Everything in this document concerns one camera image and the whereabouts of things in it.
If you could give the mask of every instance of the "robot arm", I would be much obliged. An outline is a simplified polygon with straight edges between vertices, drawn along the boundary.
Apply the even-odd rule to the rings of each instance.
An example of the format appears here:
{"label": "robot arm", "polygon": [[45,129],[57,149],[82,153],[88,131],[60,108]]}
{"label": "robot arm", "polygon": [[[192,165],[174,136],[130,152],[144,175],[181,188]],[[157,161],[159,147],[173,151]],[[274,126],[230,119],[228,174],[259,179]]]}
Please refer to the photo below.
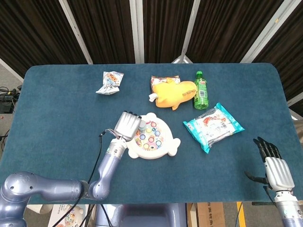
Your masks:
{"label": "robot arm", "polygon": [[75,201],[82,195],[93,200],[103,200],[109,194],[110,181],[132,140],[141,118],[132,112],[123,112],[113,133],[113,139],[98,167],[99,180],[88,185],[85,181],[54,180],[29,172],[11,174],[0,189],[0,227],[26,227],[23,214],[30,197],[40,194],[47,201]]}
{"label": "robot arm", "polygon": [[285,227],[303,227],[303,212],[300,209],[298,200],[292,195],[294,181],[285,160],[281,158],[279,150],[272,143],[268,143],[261,137],[254,142],[266,170],[266,177],[253,177],[250,173],[245,175],[257,183],[267,184],[276,192],[275,202]]}

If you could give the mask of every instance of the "blue felt tablecloth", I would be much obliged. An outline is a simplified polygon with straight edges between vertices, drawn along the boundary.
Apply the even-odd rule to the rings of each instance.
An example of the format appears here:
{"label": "blue felt tablecloth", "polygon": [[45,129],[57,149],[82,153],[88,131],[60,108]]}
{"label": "blue felt tablecloth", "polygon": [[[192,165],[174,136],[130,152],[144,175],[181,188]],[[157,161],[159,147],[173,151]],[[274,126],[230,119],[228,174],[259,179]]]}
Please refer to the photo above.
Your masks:
{"label": "blue felt tablecloth", "polygon": [[[221,102],[246,129],[215,143],[209,154],[182,124],[205,111],[194,109],[191,101],[176,111],[148,101],[151,76],[180,75],[183,81],[193,81],[198,70],[208,82],[209,108]],[[118,93],[95,93],[102,86],[103,71],[125,74]],[[294,178],[294,194],[303,200],[303,152],[278,72],[267,63],[34,66],[22,87],[0,163],[0,183],[21,170],[87,180],[98,155],[98,135],[113,128],[123,110],[156,113],[181,145],[175,157],[156,160],[131,159],[125,152],[104,203],[268,201],[262,185],[243,173],[265,174],[252,141],[257,136],[280,149]],[[110,134],[103,137],[103,151],[111,139]],[[39,196],[30,202],[45,203]]]}

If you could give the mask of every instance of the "plastic bottle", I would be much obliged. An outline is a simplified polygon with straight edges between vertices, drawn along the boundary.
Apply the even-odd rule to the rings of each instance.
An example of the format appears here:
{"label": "plastic bottle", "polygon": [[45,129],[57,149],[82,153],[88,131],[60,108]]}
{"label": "plastic bottle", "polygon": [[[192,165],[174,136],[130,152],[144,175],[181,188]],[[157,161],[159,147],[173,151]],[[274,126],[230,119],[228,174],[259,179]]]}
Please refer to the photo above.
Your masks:
{"label": "plastic bottle", "polygon": [[208,107],[206,79],[204,79],[201,71],[196,74],[195,84],[197,85],[197,93],[194,99],[194,107],[197,110],[206,109]]}

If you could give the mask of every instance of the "stuffed fish toy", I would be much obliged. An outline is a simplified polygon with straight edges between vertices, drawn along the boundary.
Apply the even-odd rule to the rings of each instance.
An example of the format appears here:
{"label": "stuffed fish toy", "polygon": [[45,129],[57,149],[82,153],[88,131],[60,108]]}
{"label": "stuffed fish toy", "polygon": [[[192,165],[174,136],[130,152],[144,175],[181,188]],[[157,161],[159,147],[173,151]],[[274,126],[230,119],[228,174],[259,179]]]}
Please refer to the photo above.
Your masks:
{"label": "stuffed fish toy", "polygon": [[191,81],[176,84],[172,79],[167,79],[166,82],[152,86],[152,90],[154,93],[149,95],[151,102],[156,99],[157,107],[172,107],[172,110],[176,110],[180,103],[195,96],[197,87]]}

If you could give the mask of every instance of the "snack bag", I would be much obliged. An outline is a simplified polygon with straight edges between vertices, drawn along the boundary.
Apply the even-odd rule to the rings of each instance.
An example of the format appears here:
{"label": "snack bag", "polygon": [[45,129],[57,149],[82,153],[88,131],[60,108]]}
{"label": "snack bag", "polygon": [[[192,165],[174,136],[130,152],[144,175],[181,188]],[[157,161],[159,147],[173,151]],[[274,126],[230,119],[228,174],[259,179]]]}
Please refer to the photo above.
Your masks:
{"label": "snack bag", "polygon": [[151,89],[152,89],[152,86],[154,86],[156,84],[167,82],[167,79],[172,79],[176,84],[179,84],[181,82],[180,77],[178,75],[177,76],[173,76],[173,77],[156,77],[156,76],[151,76]]}
{"label": "snack bag", "polygon": [[96,93],[111,95],[118,92],[123,75],[121,72],[103,72],[103,86]]}
{"label": "snack bag", "polygon": [[220,103],[203,115],[183,124],[207,154],[214,143],[244,130]]}

